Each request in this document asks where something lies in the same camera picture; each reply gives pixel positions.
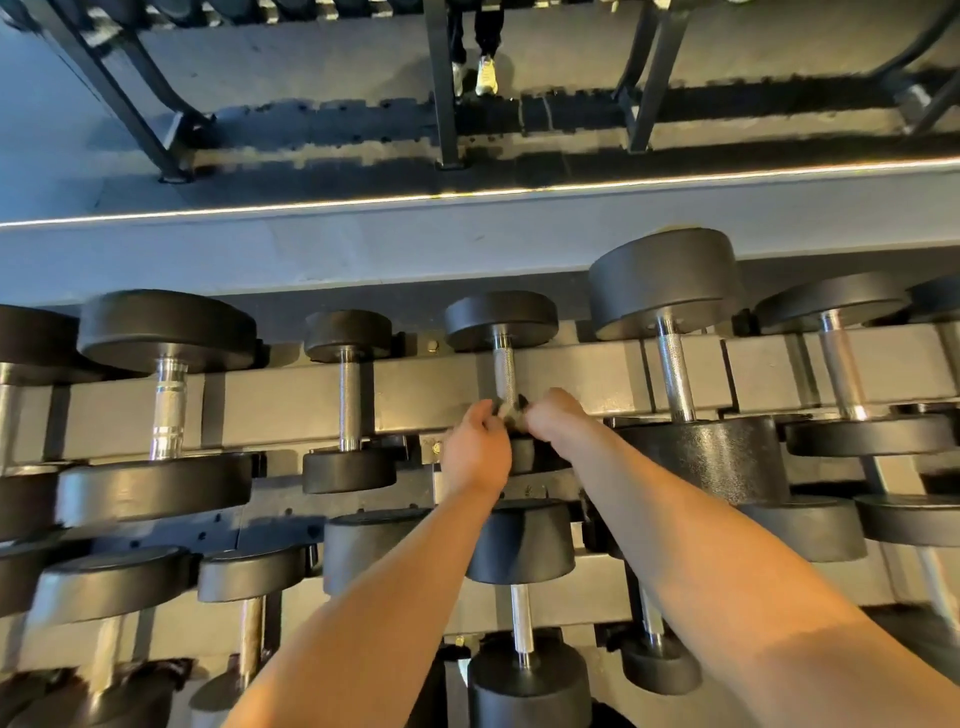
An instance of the dumbbell handle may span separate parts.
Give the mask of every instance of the dumbbell handle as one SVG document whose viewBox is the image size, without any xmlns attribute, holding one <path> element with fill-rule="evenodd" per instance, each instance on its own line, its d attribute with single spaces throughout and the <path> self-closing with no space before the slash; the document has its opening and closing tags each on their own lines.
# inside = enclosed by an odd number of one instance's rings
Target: dumbbell handle
<svg viewBox="0 0 960 728">
<path fill-rule="evenodd" d="M 534 623 L 530 615 L 530 592 L 526 584 L 512 584 L 510 603 L 514 614 L 514 649 L 522 669 L 530 669 L 534 653 Z"/>
<path fill-rule="evenodd" d="M 123 617 L 118 615 L 100 620 L 97 643 L 93 648 L 93 664 L 90 666 L 90 703 L 94 710 L 103 694 L 113 687 Z"/>
<path fill-rule="evenodd" d="M 825 311 L 820 314 L 820 345 L 824 350 L 827 374 L 833 387 L 840 416 L 845 420 L 864 422 L 870 414 L 864 406 L 867 398 L 863 391 L 863 381 L 853 358 L 850 336 L 840 319 L 840 312 Z"/>
<path fill-rule="evenodd" d="M 507 427 L 524 430 L 520 395 L 516 390 L 514 346 L 504 327 L 493 327 L 493 378 L 496 395 L 501 401 L 497 415 Z"/>
<path fill-rule="evenodd" d="M 150 442 L 151 460 L 172 460 L 183 452 L 183 425 L 186 421 L 186 363 L 173 356 L 156 361 L 154 433 Z"/>
<path fill-rule="evenodd" d="M 0 384 L 0 477 L 13 463 L 13 440 L 19 414 L 20 388 Z"/>
<path fill-rule="evenodd" d="M 673 317 L 664 315 L 657 319 L 657 346 L 666 384 L 666 399 L 670 404 L 670 419 L 675 423 L 696 422 L 697 410 L 693 406 L 690 377 L 684 359 L 684 340 L 677 331 Z"/>
<path fill-rule="evenodd" d="M 266 596 L 244 599 L 240 616 L 240 690 L 246 690 L 260 670 L 263 653 L 263 613 Z"/>
<path fill-rule="evenodd" d="M 354 347 L 340 349 L 340 452 L 360 449 L 360 356 Z"/>
</svg>

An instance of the black metal rack leg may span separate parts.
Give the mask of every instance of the black metal rack leg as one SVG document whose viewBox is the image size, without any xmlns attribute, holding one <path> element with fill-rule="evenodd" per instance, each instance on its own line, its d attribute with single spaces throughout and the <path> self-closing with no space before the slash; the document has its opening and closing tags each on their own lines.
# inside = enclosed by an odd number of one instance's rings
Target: black metal rack leg
<svg viewBox="0 0 960 728">
<path fill-rule="evenodd" d="M 80 31 L 65 17 L 56 0 L 25 0 L 25 4 L 40 27 L 63 49 L 70 60 L 76 63 L 110 110 L 131 133 L 140 149 L 159 168 L 163 179 L 169 182 L 186 182 L 192 179 L 190 170 L 185 168 L 177 154 L 160 141 L 130 97 L 86 44 Z"/>
<path fill-rule="evenodd" d="M 430 72 L 433 77 L 433 103 L 437 111 L 437 135 L 440 141 L 441 169 L 463 166 L 457 145 L 457 115 L 453 96 L 453 67 L 450 43 L 446 37 L 446 2 L 423 0 L 427 44 L 430 48 Z"/>
<path fill-rule="evenodd" d="M 624 67 L 620 81 L 613 92 L 614 98 L 623 92 L 629 93 L 639 83 L 640 76 L 643 75 L 643 69 L 647 65 L 647 59 L 650 58 L 650 49 L 654 46 L 654 38 L 657 35 L 659 23 L 660 19 L 654 4 L 651 2 L 642 3 L 640 5 L 640 18 L 636 22 L 634 42 L 630 46 L 627 65 Z"/>
<path fill-rule="evenodd" d="M 636 121 L 628 124 L 630 141 L 627 149 L 630 152 L 645 152 L 650 145 L 650 135 L 660 114 L 660 105 L 670 85 L 670 74 L 673 73 L 674 63 L 680 53 L 680 46 L 684 42 L 686 24 L 689 12 L 662 12 L 657 42 L 654 47 L 653 60 L 650 63 L 650 74 L 647 83 L 640 94 L 640 106 L 636 112 Z M 628 117 L 633 114 L 628 109 Z"/>
</svg>

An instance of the leg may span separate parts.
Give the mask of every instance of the leg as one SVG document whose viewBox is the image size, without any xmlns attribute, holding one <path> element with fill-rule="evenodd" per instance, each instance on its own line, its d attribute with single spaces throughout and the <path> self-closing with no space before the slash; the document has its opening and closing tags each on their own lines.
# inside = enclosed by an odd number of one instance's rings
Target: leg
<svg viewBox="0 0 960 728">
<path fill-rule="evenodd" d="M 464 48 L 464 14 L 452 8 L 446 11 L 446 36 L 450 41 L 450 60 L 454 63 L 467 62 L 467 49 Z"/>
<path fill-rule="evenodd" d="M 477 45 L 481 56 L 493 58 L 500 47 L 500 32 L 503 30 L 503 11 L 478 11 L 473 21 Z"/>
</svg>

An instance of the white sneaker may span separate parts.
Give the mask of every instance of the white sneaker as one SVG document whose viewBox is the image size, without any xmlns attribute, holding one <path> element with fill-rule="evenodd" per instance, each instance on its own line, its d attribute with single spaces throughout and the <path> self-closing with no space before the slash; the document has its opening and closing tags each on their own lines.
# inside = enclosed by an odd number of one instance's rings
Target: white sneaker
<svg viewBox="0 0 960 728">
<path fill-rule="evenodd" d="M 477 68 L 477 96 L 490 94 L 495 96 L 497 91 L 496 69 L 490 56 L 480 57 L 480 66 Z"/>
<path fill-rule="evenodd" d="M 467 75 L 467 67 L 462 63 L 453 64 L 453 95 L 458 99 L 464 95 L 464 77 Z"/>
</svg>

